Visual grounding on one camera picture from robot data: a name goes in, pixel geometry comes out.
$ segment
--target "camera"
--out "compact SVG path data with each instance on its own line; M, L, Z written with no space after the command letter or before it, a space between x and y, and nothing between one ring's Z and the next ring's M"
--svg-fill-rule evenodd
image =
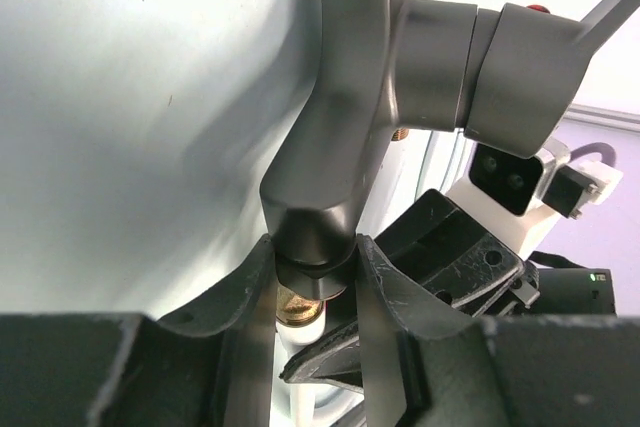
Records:
M469 179L513 215L521 216L540 205L555 173L570 158L569 148L554 138L529 159L478 144Z

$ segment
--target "cable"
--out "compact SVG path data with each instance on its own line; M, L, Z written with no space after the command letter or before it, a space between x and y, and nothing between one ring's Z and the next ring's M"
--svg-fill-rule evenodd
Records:
M594 142L592 144L583 145L582 147L574 149L571 152L570 162L573 162L574 160L589 154L600 154L603 164L606 164L609 167L616 166L616 160L618 158L616 149L605 142Z
M558 254L548 254L547 252L534 251L529 256L531 262L553 267L554 269L586 269L584 265L571 262L566 257Z

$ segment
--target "screw hole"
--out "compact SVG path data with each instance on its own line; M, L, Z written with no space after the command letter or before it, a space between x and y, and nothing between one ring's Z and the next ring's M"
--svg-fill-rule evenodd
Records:
M484 254L484 261L491 266L498 265L502 262L502 254L497 250L490 250Z
M438 292L436 294L436 297L447 305L451 305L451 303L453 302L453 297L446 290L441 290L440 292Z

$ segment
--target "camera lens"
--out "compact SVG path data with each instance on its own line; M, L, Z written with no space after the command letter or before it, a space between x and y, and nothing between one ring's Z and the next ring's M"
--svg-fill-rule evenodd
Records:
M507 183L513 190L520 190L524 187L524 180L518 174L511 174L507 179Z
M482 159L482 166L484 167L484 170L492 174L498 168L498 161L490 155L487 155L484 159Z

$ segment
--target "red light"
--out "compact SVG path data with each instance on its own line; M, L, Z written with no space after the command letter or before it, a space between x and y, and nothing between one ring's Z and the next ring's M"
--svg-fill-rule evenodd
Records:
M551 13L551 11L547 9L544 5L531 4L531 5L527 5L527 9L537 10L538 12L544 12L545 14Z

